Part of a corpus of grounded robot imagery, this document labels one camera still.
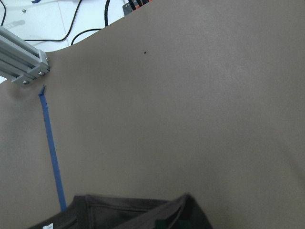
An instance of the gray table surface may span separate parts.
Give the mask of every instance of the gray table surface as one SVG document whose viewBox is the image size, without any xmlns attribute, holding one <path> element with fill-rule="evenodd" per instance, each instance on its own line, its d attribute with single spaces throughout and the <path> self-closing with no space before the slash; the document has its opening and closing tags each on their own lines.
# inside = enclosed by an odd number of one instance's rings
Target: gray table surface
<svg viewBox="0 0 305 229">
<path fill-rule="evenodd" d="M 154 0 L 0 84 L 0 228 L 67 202 L 189 192 L 217 229 L 305 228 L 305 2 Z"/>
</svg>

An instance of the dark fabric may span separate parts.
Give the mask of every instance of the dark fabric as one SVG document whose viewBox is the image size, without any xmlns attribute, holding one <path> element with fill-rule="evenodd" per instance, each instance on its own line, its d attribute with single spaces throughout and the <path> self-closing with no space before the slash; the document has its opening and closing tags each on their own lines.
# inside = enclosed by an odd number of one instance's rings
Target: dark fabric
<svg viewBox="0 0 305 229">
<path fill-rule="evenodd" d="M 53 229 L 212 228 L 190 195 L 173 201 L 75 196 L 65 211 L 30 229 L 51 223 Z"/>
</svg>

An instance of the white floor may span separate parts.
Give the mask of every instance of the white floor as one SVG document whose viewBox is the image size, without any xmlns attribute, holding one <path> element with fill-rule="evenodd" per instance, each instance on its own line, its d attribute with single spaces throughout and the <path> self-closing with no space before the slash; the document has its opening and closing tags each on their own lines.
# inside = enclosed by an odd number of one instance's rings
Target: white floor
<svg viewBox="0 0 305 229">
<path fill-rule="evenodd" d="M 2 0 L 7 8 L 3 27 L 22 39 L 61 39 L 68 32 L 79 0 L 41 0 L 32 4 L 31 0 Z M 108 8 L 108 23 L 124 16 L 122 6 L 128 0 L 111 0 Z M 29 42 L 45 52 L 65 48 L 80 32 L 104 28 L 106 0 L 83 0 L 78 10 L 73 29 L 67 40 L 62 42 Z M 0 4 L 0 19 L 4 8 Z M 96 31 L 79 36 L 77 43 Z M 0 76 L 0 83 L 6 80 Z"/>
</svg>

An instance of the blue tape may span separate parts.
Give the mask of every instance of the blue tape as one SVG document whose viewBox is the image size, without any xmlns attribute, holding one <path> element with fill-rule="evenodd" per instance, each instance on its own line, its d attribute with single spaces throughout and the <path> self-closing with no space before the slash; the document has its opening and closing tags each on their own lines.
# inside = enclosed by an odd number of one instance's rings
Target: blue tape
<svg viewBox="0 0 305 229">
<path fill-rule="evenodd" d="M 49 117 L 47 100 L 46 100 L 46 97 L 44 96 L 45 88 L 46 88 L 45 86 L 42 87 L 38 96 L 40 98 L 40 102 L 42 105 L 43 118 L 44 118 L 44 123 L 46 126 L 46 132 L 47 132 L 49 150 L 50 150 L 51 161 L 52 161 L 52 166 L 53 166 L 54 178 L 55 178 L 55 183 L 56 183 L 56 189 L 57 189 L 57 194 L 58 194 L 58 200 L 59 200 L 59 204 L 61 206 L 61 210 L 63 211 L 67 208 L 67 205 L 66 205 L 65 195 L 63 192 L 63 187 L 62 187 L 62 182 L 61 182 L 61 173 L 59 171 L 58 161 L 57 161 L 57 157 L 56 157 L 56 151 L 55 151 L 55 145 L 54 145 L 53 134 L 52 134 L 52 129 L 51 129 L 51 122 L 50 122 L 50 117 Z"/>
</svg>

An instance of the black cable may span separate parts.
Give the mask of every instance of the black cable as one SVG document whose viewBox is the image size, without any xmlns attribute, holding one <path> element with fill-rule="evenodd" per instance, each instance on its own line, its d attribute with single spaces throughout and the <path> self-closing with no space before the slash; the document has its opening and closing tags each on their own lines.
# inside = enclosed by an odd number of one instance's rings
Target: black cable
<svg viewBox="0 0 305 229">
<path fill-rule="evenodd" d="M 105 27 L 108 26 L 108 7 L 110 0 L 106 0 L 105 10 L 104 10 L 104 19 L 105 19 Z"/>
<path fill-rule="evenodd" d="M 141 0 L 137 0 L 137 3 L 138 3 L 138 5 L 139 5 L 139 7 L 141 7 L 143 4 L 142 4 L 142 2 L 141 2 Z"/>
<path fill-rule="evenodd" d="M 0 2 L 2 3 L 2 5 L 4 7 L 4 15 L 3 15 L 3 18 L 2 18 L 2 22 L 1 22 L 1 26 L 2 26 L 4 24 L 4 20 L 5 20 L 5 17 L 6 17 L 6 7 L 5 7 L 5 5 L 4 5 L 2 0 L 0 0 Z"/>
<path fill-rule="evenodd" d="M 129 2 L 130 7 L 132 8 L 132 10 L 136 10 L 136 7 L 135 7 L 133 1 L 132 0 L 128 0 L 128 2 Z"/>
<path fill-rule="evenodd" d="M 85 31 L 83 31 L 83 32 L 80 32 L 79 34 L 77 34 L 77 35 L 73 38 L 73 40 L 72 40 L 72 42 L 71 42 L 71 45 L 73 45 L 75 39 L 78 38 L 78 37 L 79 37 L 80 35 L 82 35 L 83 33 L 90 32 L 90 31 L 98 31 L 98 30 L 101 30 L 101 29 L 89 29 L 89 30 L 85 30 Z"/>
<path fill-rule="evenodd" d="M 76 17 L 77 11 L 78 11 L 78 9 L 79 9 L 79 7 L 80 7 L 80 5 L 81 5 L 81 1 L 82 1 L 82 0 L 80 0 L 80 1 L 78 2 L 78 5 L 77 5 L 77 7 L 76 7 L 76 10 L 75 10 L 75 13 L 74 13 L 72 22 L 71 22 L 71 26 L 70 26 L 70 28 L 69 28 L 69 31 L 68 31 L 67 35 L 66 35 L 64 38 L 62 38 L 62 39 L 60 39 L 60 40 L 42 39 L 42 40 L 25 40 L 25 41 L 26 41 L 26 42 L 62 42 L 62 41 L 64 41 L 65 39 L 67 39 L 67 37 L 69 36 L 69 34 L 70 34 L 71 30 L 72 30 L 72 27 L 73 27 L 73 24 L 74 24 L 74 21 L 75 21 L 75 17 Z"/>
</svg>

